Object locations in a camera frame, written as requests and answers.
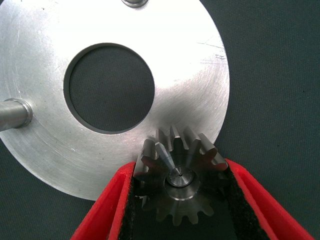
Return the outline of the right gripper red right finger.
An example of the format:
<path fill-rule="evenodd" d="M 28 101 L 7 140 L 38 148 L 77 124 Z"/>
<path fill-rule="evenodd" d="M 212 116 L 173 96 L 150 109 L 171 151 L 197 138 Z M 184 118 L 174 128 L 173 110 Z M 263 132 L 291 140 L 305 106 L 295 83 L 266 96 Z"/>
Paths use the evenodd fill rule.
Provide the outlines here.
<path fill-rule="evenodd" d="M 242 165 L 226 159 L 226 196 L 239 240 L 313 240 Z"/>

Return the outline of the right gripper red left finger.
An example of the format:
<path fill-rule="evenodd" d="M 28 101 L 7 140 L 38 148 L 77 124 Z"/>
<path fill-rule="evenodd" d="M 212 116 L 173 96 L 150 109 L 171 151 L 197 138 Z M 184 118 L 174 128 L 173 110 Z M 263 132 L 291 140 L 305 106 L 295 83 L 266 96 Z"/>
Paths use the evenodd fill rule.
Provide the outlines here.
<path fill-rule="evenodd" d="M 136 163 L 121 166 L 92 205 L 72 240 L 117 240 L 123 225 Z"/>

